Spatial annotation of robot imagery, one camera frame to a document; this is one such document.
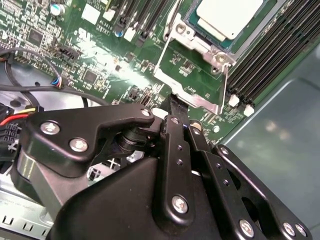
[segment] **capacitor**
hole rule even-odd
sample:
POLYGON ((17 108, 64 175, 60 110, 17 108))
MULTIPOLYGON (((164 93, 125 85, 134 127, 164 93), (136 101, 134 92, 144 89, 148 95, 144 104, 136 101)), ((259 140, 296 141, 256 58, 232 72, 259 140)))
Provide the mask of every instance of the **capacitor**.
POLYGON ((63 14, 65 14, 66 9, 62 4, 52 4, 50 7, 50 13, 53 16, 61 16, 63 14))

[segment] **black plastic part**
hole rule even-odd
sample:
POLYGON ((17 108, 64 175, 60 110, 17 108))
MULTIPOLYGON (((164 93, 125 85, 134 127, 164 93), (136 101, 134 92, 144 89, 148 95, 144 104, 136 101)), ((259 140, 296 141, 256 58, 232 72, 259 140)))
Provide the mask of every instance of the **black plastic part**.
POLYGON ((229 148, 224 145, 217 145, 212 149, 212 152, 223 159, 233 182, 236 183, 239 197, 244 202, 250 203, 250 210, 255 210, 256 221, 267 239, 313 239, 310 231, 302 221, 229 148), (307 237, 300 234, 297 229, 295 229, 295 237, 290 236, 284 229, 284 223, 289 223, 294 229, 296 224, 301 225, 307 237))
POLYGON ((99 139, 110 145, 124 128, 149 127, 153 114, 145 116, 140 104, 122 104, 79 109, 38 112, 27 118, 21 132, 20 144, 25 153, 56 173, 76 178, 86 173, 94 159, 99 139), (48 135, 41 124, 56 123, 60 132, 48 135), (88 144, 85 152, 73 151, 69 142, 83 139, 88 144))
POLYGON ((168 115, 164 119, 160 138, 161 152, 152 215, 164 232, 179 235, 188 229, 195 218, 190 149, 184 141, 183 124, 175 116, 168 115), (172 203, 174 196, 187 204, 186 213, 175 210, 172 203))
POLYGON ((189 105, 178 99, 176 95, 170 94, 161 103, 159 108, 179 118, 183 125, 189 126, 188 107, 189 105))
POLYGON ((12 168, 10 170, 10 177, 14 184, 14 187, 22 192, 23 194, 27 195, 29 198, 33 199, 37 203, 42 204, 40 198, 38 197, 38 194, 36 193, 36 190, 31 185, 30 181, 24 178, 20 175, 20 173, 17 170, 17 161, 15 160, 12 164, 12 168))
POLYGON ((8 107, 2 103, 0 103, 0 121, 3 121, 8 116, 14 114, 15 110, 11 107, 8 107))
POLYGON ((252 226, 256 239, 267 240, 250 218, 223 160, 211 153, 205 137, 202 134, 196 134, 198 132, 196 128, 190 126, 186 129, 185 136, 191 145, 193 168, 198 169, 202 174, 203 184, 221 237, 247 239, 248 236, 239 225, 240 220, 245 220, 252 226))
POLYGON ((163 232, 152 216, 157 158, 145 158, 73 196, 47 240, 221 240, 199 176, 192 176, 195 220, 179 236, 163 232))

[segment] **screw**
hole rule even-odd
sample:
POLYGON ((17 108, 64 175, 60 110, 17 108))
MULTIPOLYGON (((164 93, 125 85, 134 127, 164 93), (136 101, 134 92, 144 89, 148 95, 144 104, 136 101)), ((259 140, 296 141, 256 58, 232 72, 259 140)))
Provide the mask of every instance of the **screw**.
POLYGON ((88 144, 85 140, 82 140, 80 138, 74 138, 70 141, 69 143, 70 148, 78 153, 83 153, 87 151, 88 149, 88 144))
POLYGON ((185 214, 188 211, 188 204, 180 196, 174 196, 172 198, 172 206, 180 214, 185 214))
POLYGON ((199 131, 197 128, 194 128, 194 129, 193 129, 193 132, 194 132, 195 134, 197 134, 197 135, 200 135, 200 131, 199 131))
POLYGON ((295 228, 296 228, 296 229, 298 229, 299 233, 301 233, 301 234, 302 234, 302 236, 304 236, 304 237, 306 237, 306 236, 307 236, 306 231, 304 230, 304 228, 303 228, 301 225, 296 224, 296 225, 295 225, 295 228))
POLYGON ((147 117, 149 117, 151 115, 147 109, 141 109, 141 113, 147 117))
POLYGON ((55 135, 60 132, 60 127, 53 122, 45 122, 40 126, 42 132, 48 135, 55 135))
POLYGON ((254 229, 248 221, 242 219, 239 221, 239 225, 243 233, 247 235, 249 238, 253 238, 255 236, 254 229))
POLYGON ((217 61, 221 64, 225 63, 225 61, 227 60, 226 56, 225 55, 219 55, 217 57, 217 61))
POLYGON ((176 27, 175 27, 175 30, 178 34, 183 34, 185 31, 186 31, 186 26, 183 25, 183 24, 178 24, 176 27))
POLYGON ((290 236, 294 237, 296 235, 294 228, 289 223, 284 222, 283 227, 290 236))
POLYGON ((174 123, 177 124, 177 125, 179 124, 179 120, 178 120, 178 118, 176 118, 176 117, 172 117, 172 118, 171 118, 171 121, 174 122, 174 123))
POLYGON ((217 134, 218 132, 220 132, 220 127, 218 125, 214 126, 212 130, 215 134, 217 134))
POLYGON ((228 150, 225 149, 223 146, 222 146, 220 149, 221 149, 221 151, 222 151, 224 154, 226 154, 226 155, 229 154, 228 150))

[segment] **microchip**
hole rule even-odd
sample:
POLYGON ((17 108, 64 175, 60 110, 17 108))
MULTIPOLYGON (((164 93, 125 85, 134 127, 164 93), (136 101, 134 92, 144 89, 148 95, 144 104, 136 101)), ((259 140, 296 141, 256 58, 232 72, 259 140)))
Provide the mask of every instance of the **microchip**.
POLYGON ((84 75, 83 80, 86 81, 89 84, 93 84, 96 81, 97 77, 98 76, 95 73, 93 73, 90 70, 87 70, 85 75, 84 75))
POLYGON ((36 30, 31 29, 28 37, 28 42, 36 46, 40 46, 43 38, 44 36, 40 32, 37 32, 36 30))
POLYGON ((189 67, 191 67, 191 62, 189 62, 188 60, 186 60, 183 64, 183 66, 188 69, 189 67))
POLYGON ((135 58, 135 55, 133 55, 133 53, 129 52, 125 55, 125 58, 127 59, 128 63, 131 63, 132 60, 135 58))

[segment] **gray panel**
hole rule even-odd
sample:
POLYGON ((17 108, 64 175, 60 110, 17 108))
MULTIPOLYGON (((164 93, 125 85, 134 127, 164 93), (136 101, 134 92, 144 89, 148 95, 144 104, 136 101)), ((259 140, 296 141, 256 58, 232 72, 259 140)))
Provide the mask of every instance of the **gray panel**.
POLYGON ((223 143, 320 238, 320 45, 223 143))

